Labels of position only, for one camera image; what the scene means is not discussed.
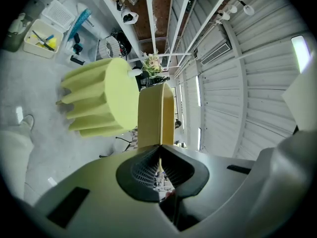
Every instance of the ceiling light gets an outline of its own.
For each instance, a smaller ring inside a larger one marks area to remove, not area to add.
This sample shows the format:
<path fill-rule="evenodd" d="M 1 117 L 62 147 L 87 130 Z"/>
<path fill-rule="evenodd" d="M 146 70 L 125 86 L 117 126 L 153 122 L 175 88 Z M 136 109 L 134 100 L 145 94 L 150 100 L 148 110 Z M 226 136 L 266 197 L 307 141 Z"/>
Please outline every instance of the ceiling light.
<path fill-rule="evenodd" d="M 306 65 L 308 64 L 310 60 L 310 54 L 307 47 L 307 44 L 305 42 L 305 39 L 303 36 L 296 36 L 291 39 L 293 47 L 295 49 L 298 65 L 299 65 L 299 71 L 300 73 L 303 72 L 303 70 L 306 68 Z"/>
<path fill-rule="evenodd" d="M 249 16 L 252 16 L 254 14 L 254 9 L 253 9 L 253 7 L 251 5 L 245 4 L 244 7 L 243 7 L 243 10 Z"/>
<path fill-rule="evenodd" d="M 202 139 L 202 129 L 198 128 L 198 144 L 197 144 L 198 151 L 200 151 L 201 139 Z"/>
<path fill-rule="evenodd" d="M 202 104 L 201 104 L 201 100 L 200 100 L 200 89 L 199 89 L 198 76 L 196 76 L 196 87 L 197 87 L 198 106 L 200 107 Z"/>
<path fill-rule="evenodd" d="M 238 11 L 238 8 L 235 5 L 229 4 L 228 11 L 230 11 L 231 13 L 236 13 Z"/>
<path fill-rule="evenodd" d="M 218 12 L 216 12 L 216 14 L 218 14 L 220 16 L 220 19 L 223 19 L 223 20 L 230 19 L 230 15 L 227 12 L 225 12 L 224 10 L 219 10 Z"/>
<path fill-rule="evenodd" d="M 254 14 L 254 9 L 251 5 L 248 5 L 248 4 L 245 4 L 243 1 L 241 0 L 238 0 L 240 2 L 240 4 L 243 5 L 243 10 L 244 12 L 249 15 L 249 16 L 252 16 Z"/>

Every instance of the fluorescent light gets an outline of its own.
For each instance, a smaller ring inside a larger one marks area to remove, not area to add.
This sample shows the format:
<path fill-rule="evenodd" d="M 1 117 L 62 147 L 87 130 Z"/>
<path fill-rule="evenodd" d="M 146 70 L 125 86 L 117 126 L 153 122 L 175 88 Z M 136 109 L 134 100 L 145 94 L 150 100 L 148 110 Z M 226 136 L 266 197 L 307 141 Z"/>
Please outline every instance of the fluorescent light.
<path fill-rule="evenodd" d="M 302 73 L 311 57 L 309 54 L 309 50 L 303 36 L 296 36 L 291 40 L 297 56 L 299 71 L 300 73 Z"/>
<path fill-rule="evenodd" d="M 182 95 L 182 87 L 179 85 L 179 90 L 180 90 L 180 101 L 183 102 L 183 95 Z"/>
<path fill-rule="evenodd" d="M 199 89 L 198 76 L 196 76 L 196 86 L 197 86 L 198 106 L 200 107 L 202 104 L 201 104 L 201 101 L 200 101 L 200 89 Z"/>
<path fill-rule="evenodd" d="M 182 114 L 182 117 L 183 117 L 183 129 L 185 129 L 185 121 L 184 121 L 184 115 Z"/>
<path fill-rule="evenodd" d="M 198 151 L 200 151 L 201 139 L 202 139 L 202 129 L 198 128 L 198 144 L 197 144 Z"/>

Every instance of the corrugated metal panel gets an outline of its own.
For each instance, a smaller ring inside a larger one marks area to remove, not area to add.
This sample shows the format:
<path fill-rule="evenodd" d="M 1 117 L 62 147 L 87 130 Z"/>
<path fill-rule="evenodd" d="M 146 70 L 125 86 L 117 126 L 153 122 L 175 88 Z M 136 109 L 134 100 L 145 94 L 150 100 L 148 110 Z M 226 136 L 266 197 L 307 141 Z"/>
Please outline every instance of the corrugated metal panel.
<path fill-rule="evenodd" d="M 308 30 L 288 0 L 243 0 L 256 11 L 238 12 L 229 23 L 241 48 L 247 76 L 248 105 L 245 127 L 234 157 L 255 160 L 262 149 L 290 136 L 295 121 L 281 94 L 299 74 L 291 38 Z M 202 67 L 204 86 L 204 150 L 232 157 L 239 134 L 242 89 L 233 51 Z"/>
<path fill-rule="evenodd" d="M 179 53 L 184 53 L 185 52 L 185 45 L 184 45 L 184 41 L 180 40 L 180 44 L 179 44 L 179 48 L 177 50 Z"/>
<path fill-rule="evenodd" d="M 190 133 L 190 140 L 187 142 L 188 148 L 198 150 L 198 128 L 200 127 L 200 107 L 198 106 L 196 78 L 193 77 L 186 82 L 189 102 L 189 124 L 187 131 Z"/>
<path fill-rule="evenodd" d="M 209 153 L 232 157 L 241 105 L 237 67 L 234 63 L 212 67 L 211 63 L 202 69 L 206 67 L 209 70 L 200 77 L 205 109 L 202 146 Z"/>
<path fill-rule="evenodd" d="M 175 35 L 175 31 L 176 31 L 176 26 L 177 26 L 177 17 L 175 15 L 175 12 L 172 10 L 171 16 L 170 16 L 170 21 L 169 21 L 168 34 L 167 34 L 168 43 L 170 45 L 172 45 L 172 42 L 173 42 L 173 38 Z"/>
<path fill-rule="evenodd" d="M 252 17 L 240 11 L 230 24 L 243 53 L 276 40 L 289 40 L 306 25 L 288 0 L 243 0 L 253 6 Z M 281 94 L 299 74 L 291 42 L 272 46 L 244 59 L 248 109 L 241 145 L 235 157 L 255 160 L 260 151 L 292 135 L 296 124 Z"/>
<path fill-rule="evenodd" d="M 211 10 L 214 8 L 218 1 L 219 0 L 197 0 L 183 35 L 186 49 L 193 41 L 196 33 L 202 30 L 202 25 L 207 20 L 211 13 Z"/>
<path fill-rule="evenodd" d="M 186 73 L 186 80 L 191 79 L 192 77 L 195 77 L 197 75 L 197 67 L 196 67 L 195 60 L 191 60 L 188 62 L 187 67 L 185 69 L 185 73 Z"/>
<path fill-rule="evenodd" d="M 190 140 L 190 135 L 189 135 L 189 125 L 187 124 L 187 122 L 189 121 L 189 117 L 187 114 L 187 111 L 189 110 L 188 108 L 186 108 L 186 106 L 188 106 L 188 94 L 187 91 L 185 89 L 187 89 L 186 87 L 186 83 L 184 83 L 185 81 L 185 74 L 181 74 L 178 80 L 178 84 L 180 84 L 181 86 L 181 91 L 182 91 L 182 97 L 183 97 L 183 101 L 181 102 L 180 99 L 180 95 L 178 95 L 178 103 L 181 103 L 181 112 L 179 112 L 179 119 L 184 123 L 184 127 L 181 126 L 180 130 L 182 130 L 182 134 L 183 134 L 183 139 L 185 141 L 185 143 L 187 143 Z"/>
<path fill-rule="evenodd" d="M 184 128 L 187 128 L 186 124 L 186 101 L 184 97 L 184 84 L 181 84 L 179 79 L 176 79 L 176 99 L 177 99 L 177 108 L 178 108 L 178 119 L 182 122 L 184 125 Z M 186 141 L 187 138 L 187 131 L 185 131 L 183 126 L 181 126 L 178 130 L 182 136 L 182 139 Z"/>

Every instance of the window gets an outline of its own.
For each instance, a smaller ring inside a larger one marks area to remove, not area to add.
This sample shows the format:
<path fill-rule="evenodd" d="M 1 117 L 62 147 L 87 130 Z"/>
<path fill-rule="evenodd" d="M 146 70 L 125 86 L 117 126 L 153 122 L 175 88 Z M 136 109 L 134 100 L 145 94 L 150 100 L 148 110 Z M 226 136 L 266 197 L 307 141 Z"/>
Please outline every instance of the window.
<path fill-rule="evenodd" d="M 202 104 L 201 104 L 201 100 L 200 100 L 200 88 L 199 88 L 199 78 L 198 78 L 198 76 L 196 76 L 196 87 L 197 87 L 198 106 L 200 107 Z"/>
<path fill-rule="evenodd" d="M 184 120 L 184 115 L 182 114 L 183 118 L 183 129 L 185 129 L 185 120 Z"/>
<path fill-rule="evenodd" d="M 308 51 L 307 44 L 305 42 L 305 39 L 303 36 L 296 36 L 291 39 L 293 43 L 293 47 L 295 49 L 298 65 L 299 65 L 299 71 L 300 73 L 303 72 L 303 70 L 306 68 L 306 65 L 308 64 L 310 60 L 310 54 Z"/>
<path fill-rule="evenodd" d="M 174 117 L 175 120 L 178 119 L 178 108 L 177 108 L 177 99 L 176 99 L 176 88 L 172 87 L 172 92 L 174 96 Z"/>
<path fill-rule="evenodd" d="M 183 102 L 182 86 L 181 85 L 179 85 L 179 91 L 180 91 L 180 101 Z"/>
<path fill-rule="evenodd" d="M 197 144 L 198 151 L 200 151 L 201 141 L 202 141 L 202 129 L 198 128 L 198 144 Z"/>

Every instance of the white shelf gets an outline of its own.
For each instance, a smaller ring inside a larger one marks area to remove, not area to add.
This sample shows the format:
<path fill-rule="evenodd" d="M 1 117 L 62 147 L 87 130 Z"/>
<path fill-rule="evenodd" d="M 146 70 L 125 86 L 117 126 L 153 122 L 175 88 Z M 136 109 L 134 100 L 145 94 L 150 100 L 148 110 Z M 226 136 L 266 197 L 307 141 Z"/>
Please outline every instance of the white shelf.
<path fill-rule="evenodd" d="M 153 17 L 153 0 L 147 0 L 147 7 L 148 7 L 148 14 L 149 14 L 149 22 L 150 22 L 150 29 L 151 29 L 151 37 L 152 37 L 152 44 L 153 44 L 153 52 L 157 50 L 157 46 L 155 43 L 155 25 L 154 25 L 154 17 Z"/>
<path fill-rule="evenodd" d="M 116 8 L 116 2 L 113 0 L 103 0 L 109 10 L 111 11 L 113 17 L 118 22 L 119 26 L 121 27 L 122 31 L 124 32 L 125 36 L 129 40 L 132 48 L 134 49 L 136 55 L 141 58 L 141 48 L 139 44 L 139 39 L 134 31 L 133 25 L 124 24 L 121 18 L 121 11 L 118 11 Z"/>
<path fill-rule="evenodd" d="M 109 21 L 112 23 L 114 22 L 113 16 L 110 15 L 108 9 L 105 11 L 101 6 L 99 6 L 98 1 L 101 0 L 59 0 L 59 2 L 75 16 L 78 16 L 77 4 L 83 3 L 86 5 L 92 12 L 90 21 L 94 24 L 94 27 L 92 27 L 87 21 L 84 21 L 82 26 L 91 32 L 97 39 L 103 39 L 109 36 L 112 29 L 118 27 L 118 24 L 116 22 L 115 24 L 106 24 Z"/>
<path fill-rule="evenodd" d="M 70 61 L 70 56 L 74 55 L 75 53 L 72 52 L 71 50 L 67 50 L 66 46 L 67 43 L 72 42 L 71 46 L 73 47 L 75 42 L 73 40 L 68 41 L 69 34 L 71 30 L 73 29 L 75 22 L 77 21 L 78 16 L 72 23 L 70 29 L 64 34 L 64 38 L 62 43 L 60 44 L 60 48 L 58 50 L 58 53 L 55 55 L 55 61 L 66 65 L 70 66 L 72 68 L 78 68 L 81 65 Z M 96 61 L 96 56 L 97 56 L 97 48 L 99 44 L 99 39 L 89 30 L 87 30 L 85 27 L 81 26 L 78 31 L 77 31 L 79 38 L 80 38 L 80 44 L 83 47 L 82 52 L 80 52 L 80 60 L 84 60 L 86 64 L 89 64 L 91 62 Z"/>

